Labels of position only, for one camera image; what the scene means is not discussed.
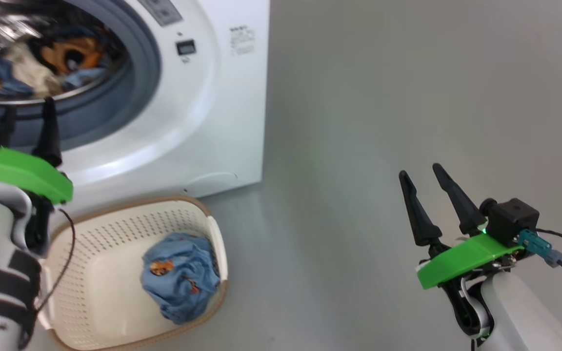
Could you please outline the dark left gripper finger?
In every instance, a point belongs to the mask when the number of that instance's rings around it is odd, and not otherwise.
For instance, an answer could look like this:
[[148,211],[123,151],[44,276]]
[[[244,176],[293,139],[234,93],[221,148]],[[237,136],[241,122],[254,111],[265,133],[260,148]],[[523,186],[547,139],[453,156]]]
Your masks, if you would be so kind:
[[56,103],[52,97],[46,97],[42,107],[42,129],[38,144],[33,149],[33,156],[41,158],[54,168],[62,164],[60,148],[60,127]]
[[14,134],[17,119],[17,109],[7,107],[0,120],[0,148],[8,148]]

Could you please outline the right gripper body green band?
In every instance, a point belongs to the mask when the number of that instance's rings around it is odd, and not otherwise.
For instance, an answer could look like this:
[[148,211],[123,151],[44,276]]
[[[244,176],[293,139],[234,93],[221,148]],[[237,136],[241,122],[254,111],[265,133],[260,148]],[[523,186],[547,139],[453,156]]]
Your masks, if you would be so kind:
[[469,293],[467,282],[513,268],[515,256],[524,248],[515,243],[503,245],[488,234],[441,248],[443,251],[423,262],[417,270],[420,285],[424,290],[444,291],[459,328],[468,338],[487,338],[493,325],[491,314],[479,298]]

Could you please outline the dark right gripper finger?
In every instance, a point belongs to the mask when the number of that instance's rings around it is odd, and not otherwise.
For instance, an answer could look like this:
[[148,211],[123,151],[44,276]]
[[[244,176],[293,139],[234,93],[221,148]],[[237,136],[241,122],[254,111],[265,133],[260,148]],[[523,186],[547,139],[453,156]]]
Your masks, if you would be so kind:
[[442,232],[428,217],[417,197],[417,189],[406,171],[399,172],[399,181],[415,244],[420,247],[436,245]]
[[434,174],[442,190],[450,198],[451,204],[459,218],[459,229],[462,234],[477,235],[486,227],[486,217],[484,217],[478,207],[469,198],[462,188],[457,184],[444,167],[435,163],[432,165]]

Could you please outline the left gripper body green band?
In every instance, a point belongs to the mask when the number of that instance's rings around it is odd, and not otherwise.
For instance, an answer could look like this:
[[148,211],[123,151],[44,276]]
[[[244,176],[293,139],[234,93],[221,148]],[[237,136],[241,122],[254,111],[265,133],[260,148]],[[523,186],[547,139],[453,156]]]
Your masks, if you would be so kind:
[[24,250],[47,250],[51,214],[71,202],[71,180],[49,162],[0,148],[0,205],[13,214],[11,241]]

